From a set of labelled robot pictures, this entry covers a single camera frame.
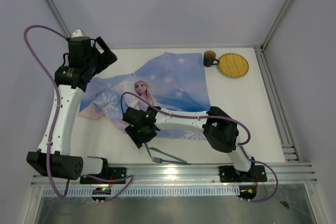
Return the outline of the blue pink Elsa cloth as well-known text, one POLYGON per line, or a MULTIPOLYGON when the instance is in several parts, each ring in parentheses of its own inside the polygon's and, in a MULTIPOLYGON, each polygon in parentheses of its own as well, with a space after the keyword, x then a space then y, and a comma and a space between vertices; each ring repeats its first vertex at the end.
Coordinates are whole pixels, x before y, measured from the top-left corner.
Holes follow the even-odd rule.
POLYGON ((145 111, 143 101, 174 111, 208 111, 211 103, 201 53, 165 52, 145 64, 122 59, 95 76, 87 85, 79 115, 91 120, 108 117, 124 131, 122 111, 145 111))

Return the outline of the teal plastic spoon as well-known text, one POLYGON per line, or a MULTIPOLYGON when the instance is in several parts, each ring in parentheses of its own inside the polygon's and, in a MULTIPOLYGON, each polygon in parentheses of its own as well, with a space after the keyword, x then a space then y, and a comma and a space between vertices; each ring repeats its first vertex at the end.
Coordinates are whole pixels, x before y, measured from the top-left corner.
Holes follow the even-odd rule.
POLYGON ((144 145, 145 145, 145 148, 146 148, 146 151, 147 151, 149 157, 152 158, 152 155, 151 155, 151 152, 149 150, 149 147, 148 147, 147 143, 145 143, 144 145))

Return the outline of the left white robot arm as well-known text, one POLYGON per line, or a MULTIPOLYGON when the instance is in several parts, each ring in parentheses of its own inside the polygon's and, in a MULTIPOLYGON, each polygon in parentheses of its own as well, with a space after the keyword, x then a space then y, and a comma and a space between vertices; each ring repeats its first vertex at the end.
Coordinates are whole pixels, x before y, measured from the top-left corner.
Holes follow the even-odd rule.
POLYGON ((76 180, 91 175, 99 183, 110 177, 107 159, 70 154, 71 134, 81 99, 91 79, 116 62, 116 55, 101 37, 91 39, 80 29, 68 42, 68 53, 51 78, 54 101, 47 128, 37 151, 28 152, 27 163, 40 175, 76 180))

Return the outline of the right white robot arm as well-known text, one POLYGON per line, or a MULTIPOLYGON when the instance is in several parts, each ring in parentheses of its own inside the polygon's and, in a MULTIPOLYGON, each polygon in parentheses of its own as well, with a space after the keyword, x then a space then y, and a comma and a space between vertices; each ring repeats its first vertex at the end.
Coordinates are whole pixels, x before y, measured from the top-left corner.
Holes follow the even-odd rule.
POLYGON ((125 132, 137 148, 155 138, 159 131, 197 133, 204 136, 214 150, 229 156, 237 178, 248 180, 255 175, 255 160, 243 149, 251 139, 250 130, 216 106, 201 112, 173 111, 159 106, 149 106, 142 111, 129 107, 123 112, 122 120, 129 124, 125 132))

